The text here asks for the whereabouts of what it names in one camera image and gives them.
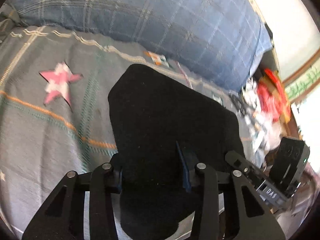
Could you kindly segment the red plastic bag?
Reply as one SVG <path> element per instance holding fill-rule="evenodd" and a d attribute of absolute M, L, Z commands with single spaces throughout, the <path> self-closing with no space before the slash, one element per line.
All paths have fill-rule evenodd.
<path fill-rule="evenodd" d="M 278 72 L 268 68 L 262 70 L 258 80 L 257 94 L 261 110 L 268 114 L 273 122 L 287 124 L 291 120 L 291 107 L 287 93 L 278 76 Z"/>

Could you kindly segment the blue plaid pillow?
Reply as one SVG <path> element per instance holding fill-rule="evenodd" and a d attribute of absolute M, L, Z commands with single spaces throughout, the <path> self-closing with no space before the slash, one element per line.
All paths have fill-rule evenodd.
<path fill-rule="evenodd" d="M 7 0 L 27 25 L 137 42 L 202 78 L 239 91 L 272 49 L 249 0 Z"/>

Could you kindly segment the clear plastic bag pile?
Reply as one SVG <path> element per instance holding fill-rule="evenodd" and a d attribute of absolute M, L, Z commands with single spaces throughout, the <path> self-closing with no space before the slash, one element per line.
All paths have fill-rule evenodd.
<path fill-rule="evenodd" d="M 273 121 L 272 114 L 263 112 L 258 96 L 258 83 L 253 78 L 247 80 L 239 95 L 231 93 L 229 98 L 249 130 L 253 155 L 248 159 L 259 166 L 266 154 L 279 146 L 281 126 Z"/>

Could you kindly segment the black pants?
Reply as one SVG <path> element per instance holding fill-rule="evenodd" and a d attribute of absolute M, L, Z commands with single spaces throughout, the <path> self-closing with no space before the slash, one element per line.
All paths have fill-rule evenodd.
<path fill-rule="evenodd" d="M 132 239 L 166 239 L 200 203 L 183 187 L 179 150 L 229 172 L 225 154 L 243 154 L 237 117 L 213 99 L 142 64 L 108 95 L 122 169 L 120 224 Z"/>

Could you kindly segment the grey patterned bedspread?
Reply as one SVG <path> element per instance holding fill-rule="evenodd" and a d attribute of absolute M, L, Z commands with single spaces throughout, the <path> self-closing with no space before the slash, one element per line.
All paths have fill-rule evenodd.
<path fill-rule="evenodd" d="M 169 57 L 156 64 L 137 43 L 26 27 L 2 5 L 1 218 L 17 238 L 68 171 L 92 171 L 116 154 L 107 97 L 133 63 L 235 111 L 227 90 Z"/>

